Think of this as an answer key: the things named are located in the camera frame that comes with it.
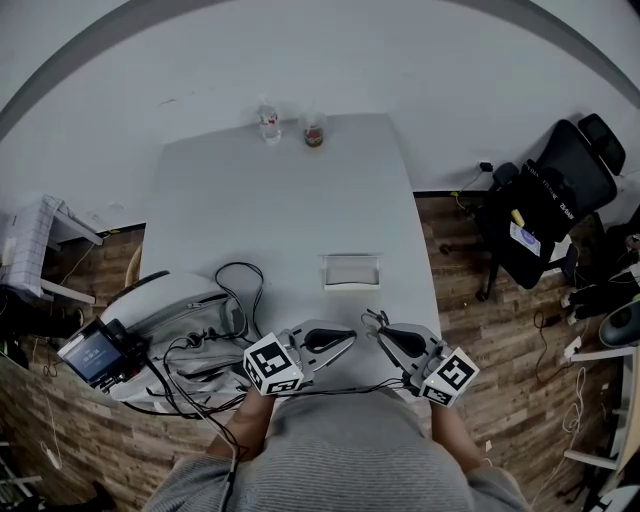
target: wooden floor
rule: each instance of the wooden floor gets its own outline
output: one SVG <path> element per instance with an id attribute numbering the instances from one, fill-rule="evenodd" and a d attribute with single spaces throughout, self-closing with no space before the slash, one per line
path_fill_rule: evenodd
<path id="1" fill-rule="evenodd" d="M 575 400 L 579 367 L 574 365 L 546 385 L 538 384 L 534 373 L 543 342 L 533 325 L 533 316 L 537 310 L 547 315 L 560 311 L 558 300 L 566 290 L 565 280 L 561 275 L 547 277 L 527 292 L 501 271 L 491 299 L 479 303 L 475 292 L 486 277 L 487 255 L 445 256 L 438 249 L 442 243 L 476 241 L 473 222 L 456 208 L 452 198 L 416 202 L 443 336 L 462 347 L 481 369 L 473 388 L 459 402 L 461 413 L 478 446 L 484 451 L 490 441 L 492 448 L 487 457 L 494 465 L 509 470 L 531 499 L 562 459 L 571 438 L 561 425 Z M 579 236 L 592 231 L 590 224 L 581 226 Z M 98 297 L 94 313 L 99 313 L 123 287 L 127 264 L 142 237 L 142 231 L 111 236 L 67 280 L 70 287 Z M 72 243 L 61 254 L 48 257 L 47 279 L 62 279 L 87 248 L 86 243 Z M 588 256 L 584 247 L 581 256 Z M 85 310 L 87 318 L 90 309 Z M 586 333 L 593 348 L 597 348 L 598 324 L 594 319 Z M 550 377 L 561 365 L 564 346 L 583 328 L 581 324 L 570 328 L 562 322 L 545 331 L 549 352 L 541 364 L 542 379 Z M 64 364 L 56 367 L 57 377 L 44 377 L 43 366 L 51 367 L 58 360 L 55 353 L 42 342 L 34 348 L 32 340 L 25 342 L 24 349 L 30 359 L 34 357 L 31 372 L 0 360 L 0 425 L 3 435 L 17 445 L 14 453 L 21 473 L 41 474 L 44 481 L 36 488 L 52 503 L 76 503 L 89 498 L 90 482 L 98 480 L 113 494 L 119 510 L 140 510 L 180 455 L 199 452 L 211 440 L 211 432 L 201 422 L 133 412 L 92 391 Z M 613 362 L 588 368 L 577 449 L 594 451 L 606 444 L 601 404 L 608 415 L 619 394 L 616 376 Z M 609 388 L 603 392 L 604 384 Z M 47 398 L 58 431 L 64 466 L 61 472 L 51 466 L 40 447 L 45 442 L 55 452 Z M 413 406 L 421 417 L 428 418 L 426 402 L 416 401 Z M 577 504 L 567 506 L 556 492 L 579 481 L 582 469 L 580 464 L 566 461 L 541 494 L 535 510 L 580 510 L 584 495 Z"/>

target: electronic device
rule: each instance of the electronic device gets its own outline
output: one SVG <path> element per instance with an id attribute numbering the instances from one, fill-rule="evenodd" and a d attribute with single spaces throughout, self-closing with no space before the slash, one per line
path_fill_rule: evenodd
<path id="1" fill-rule="evenodd" d="M 379 322 L 380 346 L 415 396 L 451 407 L 480 372 L 462 349 L 452 349 L 425 326 L 390 324 L 384 311 L 369 315 Z"/>
<path id="2" fill-rule="evenodd" d="M 640 301 L 616 309 L 600 324 L 600 340 L 607 347 L 619 348 L 640 343 Z"/>
<path id="3" fill-rule="evenodd" d="M 243 367 L 261 395 L 297 391 L 311 386 L 314 373 L 344 354 L 356 338 L 348 327 L 308 320 L 251 345 Z"/>
<path id="4" fill-rule="evenodd" d="M 127 334 L 118 320 L 105 325 L 96 318 L 74 334 L 58 355 L 87 384 L 106 392 L 140 371 L 146 350 L 144 340 Z"/>

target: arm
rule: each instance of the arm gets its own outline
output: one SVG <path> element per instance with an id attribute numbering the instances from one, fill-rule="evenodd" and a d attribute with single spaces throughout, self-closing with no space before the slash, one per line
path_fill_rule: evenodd
<path id="1" fill-rule="evenodd" d="M 275 396 L 262 396 L 252 386 L 238 410 L 225 425 L 238 444 L 248 449 L 241 461 L 252 460 L 262 452 L 275 401 Z M 233 455 L 231 448 L 220 435 L 213 440 L 206 453 L 229 459 Z"/>
<path id="2" fill-rule="evenodd" d="M 462 468 L 463 473 L 482 467 L 480 450 L 471 440 L 462 418 L 455 409 L 431 403 L 431 434 Z"/>

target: office chair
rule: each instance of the office chair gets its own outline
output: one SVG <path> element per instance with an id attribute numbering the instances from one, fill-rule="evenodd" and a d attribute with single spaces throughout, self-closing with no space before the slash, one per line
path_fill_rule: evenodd
<path id="1" fill-rule="evenodd" d="M 481 302 L 489 298 L 500 266 L 525 289 L 533 288 L 542 273 L 552 268 L 563 269 L 573 280 L 577 249 L 571 245 L 564 258 L 550 262 L 555 243 L 616 197 L 611 174 L 620 174 L 625 156 L 620 142 L 598 115 L 580 120 L 577 128 L 567 120 L 558 121 L 537 161 L 527 160 L 521 170 L 509 162 L 494 171 L 494 183 L 474 212 L 484 242 L 442 245 L 440 251 L 492 253 L 487 288 L 476 294 Z M 514 210 L 524 221 L 527 235 L 540 242 L 539 256 L 512 238 Z"/>

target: white device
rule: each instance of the white device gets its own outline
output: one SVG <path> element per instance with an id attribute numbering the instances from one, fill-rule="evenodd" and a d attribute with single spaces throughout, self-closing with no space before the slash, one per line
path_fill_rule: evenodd
<path id="1" fill-rule="evenodd" d="M 378 342 L 414 395 L 451 407 L 480 372 L 462 349 L 452 350 L 425 326 L 389 324 L 384 312 L 370 314 L 380 323 Z"/>
<path id="2" fill-rule="evenodd" d="M 356 338 L 348 327 L 308 320 L 251 345 L 243 366 L 261 395 L 297 391 L 312 385 L 314 373 L 344 354 Z"/>

